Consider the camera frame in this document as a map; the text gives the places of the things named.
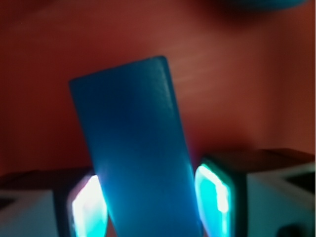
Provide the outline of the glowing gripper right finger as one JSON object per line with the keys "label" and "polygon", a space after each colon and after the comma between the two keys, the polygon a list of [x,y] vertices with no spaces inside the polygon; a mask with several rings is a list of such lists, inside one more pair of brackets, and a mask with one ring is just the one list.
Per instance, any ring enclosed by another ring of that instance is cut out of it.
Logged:
{"label": "glowing gripper right finger", "polygon": [[212,153],[195,172],[209,237],[313,237],[315,156],[293,149]]}

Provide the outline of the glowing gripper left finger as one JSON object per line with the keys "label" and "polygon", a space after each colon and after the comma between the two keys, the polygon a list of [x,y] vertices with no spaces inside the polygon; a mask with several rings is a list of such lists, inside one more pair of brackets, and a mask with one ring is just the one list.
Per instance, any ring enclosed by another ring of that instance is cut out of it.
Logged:
{"label": "glowing gripper left finger", "polygon": [[0,178],[2,237],[104,237],[108,219],[92,168],[13,172]]}

